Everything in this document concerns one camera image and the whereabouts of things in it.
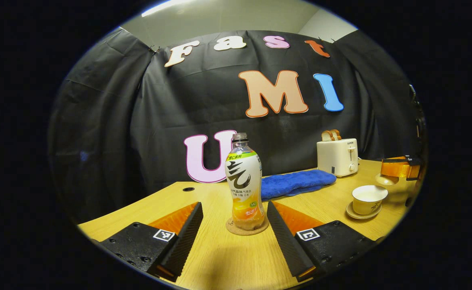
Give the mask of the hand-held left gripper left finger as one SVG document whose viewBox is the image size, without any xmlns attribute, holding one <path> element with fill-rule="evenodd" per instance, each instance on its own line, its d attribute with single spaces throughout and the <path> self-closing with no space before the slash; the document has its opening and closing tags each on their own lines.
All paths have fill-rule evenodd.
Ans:
<svg viewBox="0 0 472 290">
<path fill-rule="evenodd" d="M 202 219 L 202 204 L 195 202 L 150 224 L 133 222 L 99 244 L 139 270 L 175 282 Z"/>
</svg>

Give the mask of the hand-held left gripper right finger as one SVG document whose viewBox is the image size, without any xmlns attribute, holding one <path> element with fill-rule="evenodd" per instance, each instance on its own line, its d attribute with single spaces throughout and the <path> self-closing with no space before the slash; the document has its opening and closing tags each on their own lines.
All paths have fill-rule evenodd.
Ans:
<svg viewBox="0 0 472 290">
<path fill-rule="evenodd" d="M 323 223 L 276 201 L 269 201 L 267 217 L 298 282 L 327 276 L 377 244 L 339 220 Z"/>
</svg>

